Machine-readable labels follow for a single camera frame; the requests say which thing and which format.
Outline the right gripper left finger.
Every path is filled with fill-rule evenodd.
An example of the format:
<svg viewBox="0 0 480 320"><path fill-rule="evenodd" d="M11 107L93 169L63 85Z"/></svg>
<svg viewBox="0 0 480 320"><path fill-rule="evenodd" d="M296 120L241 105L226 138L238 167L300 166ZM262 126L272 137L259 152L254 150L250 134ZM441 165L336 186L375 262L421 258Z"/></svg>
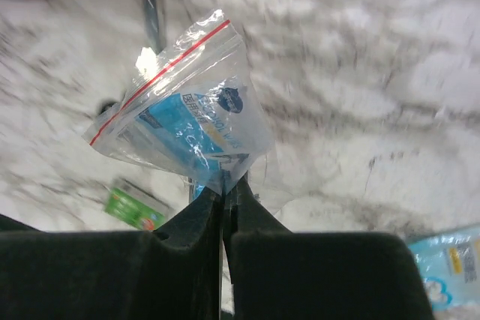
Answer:
<svg viewBox="0 0 480 320"><path fill-rule="evenodd" d="M127 319L221 317L221 196L200 196L140 237Z"/></svg>

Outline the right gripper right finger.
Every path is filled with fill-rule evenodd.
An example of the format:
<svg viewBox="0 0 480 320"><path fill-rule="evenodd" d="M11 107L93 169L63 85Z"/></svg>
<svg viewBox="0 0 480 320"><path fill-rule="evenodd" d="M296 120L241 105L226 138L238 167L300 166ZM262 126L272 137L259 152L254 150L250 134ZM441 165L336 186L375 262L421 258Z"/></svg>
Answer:
<svg viewBox="0 0 480 320"><path fill-rule="evenodd" d="M289 240L293 234L264 208L243 177L226 195L223 244L234 319L292 317Z"/></svg>

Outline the small green box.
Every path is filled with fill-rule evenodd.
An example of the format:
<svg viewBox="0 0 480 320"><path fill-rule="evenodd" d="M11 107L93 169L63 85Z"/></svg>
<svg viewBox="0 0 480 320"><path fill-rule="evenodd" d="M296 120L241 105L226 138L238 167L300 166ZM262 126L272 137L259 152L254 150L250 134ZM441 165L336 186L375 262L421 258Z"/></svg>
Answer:
<svg viewBox="0 0 480 320"><path fill-rule="evenodd" d="M104 212L135 229L154 231L167 221L170 210L143 191L123 185L111 189Z"/></svg>

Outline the blue packets clear bag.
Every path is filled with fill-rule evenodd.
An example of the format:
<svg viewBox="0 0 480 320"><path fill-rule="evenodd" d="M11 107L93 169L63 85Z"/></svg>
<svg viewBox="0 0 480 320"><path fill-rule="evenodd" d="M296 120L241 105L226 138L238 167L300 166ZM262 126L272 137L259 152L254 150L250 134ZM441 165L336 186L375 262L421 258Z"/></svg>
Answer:
<svg viewBox="0 0 480 320"><path fill-rule="evenodd" d="M144 48L124 98L84 139L117 160L185 176L222 194L273 147L242 36L212 10L162 52Z"/></svg>

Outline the black handled scissors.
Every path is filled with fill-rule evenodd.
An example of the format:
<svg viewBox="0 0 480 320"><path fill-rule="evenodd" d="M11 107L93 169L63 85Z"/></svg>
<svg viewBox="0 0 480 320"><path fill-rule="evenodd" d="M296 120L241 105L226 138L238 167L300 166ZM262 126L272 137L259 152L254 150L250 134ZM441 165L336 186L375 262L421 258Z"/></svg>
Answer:
<svg viewBox="0 0 480 320"><path fill-rule="evenodd" d="M133 83L137 88L154 77L158 70L158 56L167 46L164 11L158 12L158 5L158 0L142 0L148 46L142 48L135 63L139 76Z"/></svg>

